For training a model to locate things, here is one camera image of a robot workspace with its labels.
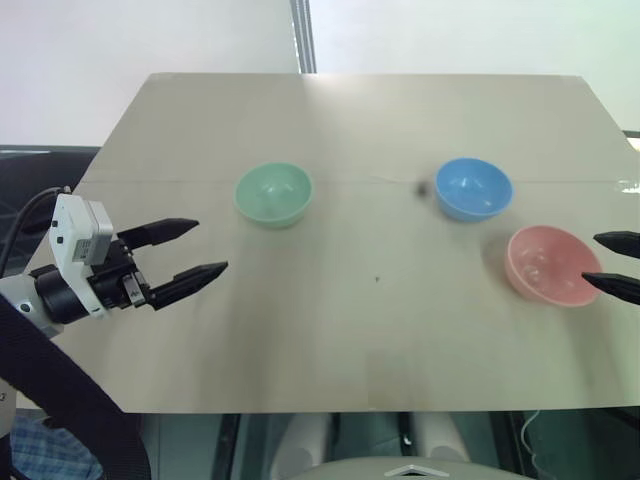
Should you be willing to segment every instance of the black cable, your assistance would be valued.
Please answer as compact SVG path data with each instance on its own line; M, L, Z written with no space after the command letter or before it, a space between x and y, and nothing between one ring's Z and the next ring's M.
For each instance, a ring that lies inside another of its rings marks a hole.
M18 216L14 220L11 228L9 229L9 234L5 240L4 247L2 249L2 253L0 253L0 278L4 277L4 272L7 268L7 263L9 262L9 254L11 253L11 249L13 248L13 244L18 237L18 233L20 232L20 228L24 224L24 222L29 218L31 212L40 205L43 200L46 200L50 196L56 196L63 191L60 187L51 187L47 188L34 197L32 197L27 204L20 210Z

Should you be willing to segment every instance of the blue bowl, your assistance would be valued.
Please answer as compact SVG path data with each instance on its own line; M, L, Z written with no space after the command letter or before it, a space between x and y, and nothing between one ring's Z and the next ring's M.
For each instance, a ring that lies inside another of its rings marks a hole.
M457 158L436 174L436 194L444 213L461 222L480 222L504 211L513 185L495 165L477 158Z

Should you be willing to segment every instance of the white cable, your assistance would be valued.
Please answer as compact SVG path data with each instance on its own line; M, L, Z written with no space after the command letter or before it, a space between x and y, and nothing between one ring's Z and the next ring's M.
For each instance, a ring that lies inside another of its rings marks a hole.
M522 442L522 445L524 445L524 448L526 448L529 455L531 455L531 464L533 465L533 468L536 469L538 474L550 480L558 480L555 475L552 475L551 473L547 472L544 468L542 468L540 465L538 465L538 462L536 461L536 458L538 455L533 451L533 449L529 446L529 444L524 438L524 434L527 431L527 427L531 424L531 422L533 422L536 418L538 418L538 415L540 415L540 410L536 410L535 413L531 415L526 422L524 422L524 425L522 425L522 429L520 429L520 441Z

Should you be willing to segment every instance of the cable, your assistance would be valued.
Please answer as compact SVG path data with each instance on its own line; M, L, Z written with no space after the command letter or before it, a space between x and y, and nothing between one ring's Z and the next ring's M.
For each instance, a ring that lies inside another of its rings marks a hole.
M11 249L13 248L13 244L18 237L18 233L20 232L20 228L24 224L24 222L29 218L31 212L42 203L43 200L48 199L50 196L57 196L59 193L63 191L67 191L69 187L51 187L45 190L42 190L40 193L36 194L32 197L27 204L20 210L18 216L14 220L11 228L9 229L9 234L5 240L4 247L2 249L2 253L0 253L0 278L4 277L4 272L7 268L7 263L9 262L9 254L11 253Z
M533 465L533 468L536 469L538 474L542 475L545 478L549 478L550 480L558 480L555 475L547 472L544 468L538 465L538 462L536 461L538 455L533 451L533 449L529 446L524 438L527 427L531 425L531 422L538 418L538 415L540 415L540 410L536 410L535 413L531 415L526 422L524 422L524 425L522 425L522 429L520 430L520 441L522 442L522 445L524 445L524 448L527 450L529 455L531 455L531 464Z

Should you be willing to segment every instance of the bowl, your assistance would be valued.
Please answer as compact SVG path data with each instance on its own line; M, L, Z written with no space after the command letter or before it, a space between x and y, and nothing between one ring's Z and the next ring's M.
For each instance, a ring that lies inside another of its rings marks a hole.
M293 225L311 203L313 184L302 168L266 163L249 170L236 184L233 201L245 217L270 228Z
M436 194L442 211L461 222L480 222L504 211L513 186L495 165L477 158L457 158L436 174Z
M562 307L593 302L599 290L581 276L601 272L600 262L580 239L544 225L518 230L509 240L505 269L525 298Z

